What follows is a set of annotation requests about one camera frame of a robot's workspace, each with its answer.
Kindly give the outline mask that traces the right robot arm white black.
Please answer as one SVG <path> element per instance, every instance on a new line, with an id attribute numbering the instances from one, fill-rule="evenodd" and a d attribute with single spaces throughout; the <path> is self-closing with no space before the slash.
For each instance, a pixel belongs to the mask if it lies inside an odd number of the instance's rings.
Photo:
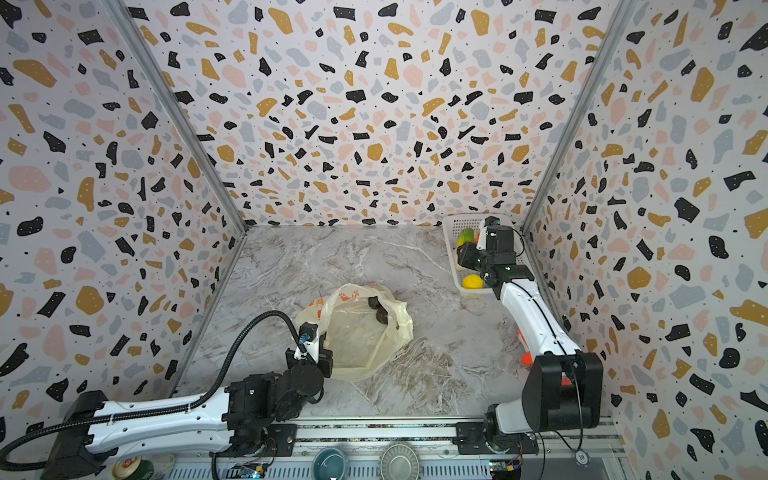
<path id="1" fill-rule="evenodd" d="M 522 435 L 598 426 L 603 364 L 582 350 L 547 307 L 535 277 L 518 261 L 517 230 L 495 216 L 485 218 L 478 238 L 456 248 L 457 264 L 473 271 L 515 320 L 532 365 L 521 396 L 489 407 L 485 441 L 507 450 Z"/>

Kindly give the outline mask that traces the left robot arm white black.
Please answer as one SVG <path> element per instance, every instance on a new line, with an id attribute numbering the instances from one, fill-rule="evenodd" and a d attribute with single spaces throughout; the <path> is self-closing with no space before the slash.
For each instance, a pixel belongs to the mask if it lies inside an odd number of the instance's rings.
<path id="1" fill-rule="evenodd" d="M 322 341 L 302 355 L 287 350 L 284 373 L 255 374 L 197 396 L 160 401 L 110 401 L 101 391 L 82 394 L 67 412 L 69 428 L 56 436 L 44 479 L 76 479 L 100 473 L 112 461 L 182 452 L 220 457 L 291 454 L 293 419 L 318 402 L 333 369 Z"/>

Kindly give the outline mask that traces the yellow translucent plastic bag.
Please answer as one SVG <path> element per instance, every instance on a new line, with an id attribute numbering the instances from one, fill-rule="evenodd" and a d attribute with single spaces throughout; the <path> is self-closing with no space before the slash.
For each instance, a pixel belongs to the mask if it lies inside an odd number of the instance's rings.
<path id="1" fill-rule="evenodd" d="M 388 312 L 380 324 L 368 298 L 377 296 Z M 323 346 L 333 352 L 334 380 L 356 382 L 372 376 L 414 338 L 413 319 L 407 303 L 380 284 L 345 284 L 329 296 L 316 299 L 296 317 L 301 325 L 318 325 Z"/>

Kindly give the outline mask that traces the bright green fruit toy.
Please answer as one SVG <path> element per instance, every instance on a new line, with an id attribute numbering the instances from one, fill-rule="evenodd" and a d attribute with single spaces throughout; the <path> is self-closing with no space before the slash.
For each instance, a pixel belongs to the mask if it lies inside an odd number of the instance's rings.
<path id="1" fill-rule="evenodd" d="M 476 232 L 472 228 L 465 228 L 459 233 L 459 236 L 457 239 L 457 246 L 461 247 L 465 243 L 475 243 L 475 242 L 476 242 Z"/>

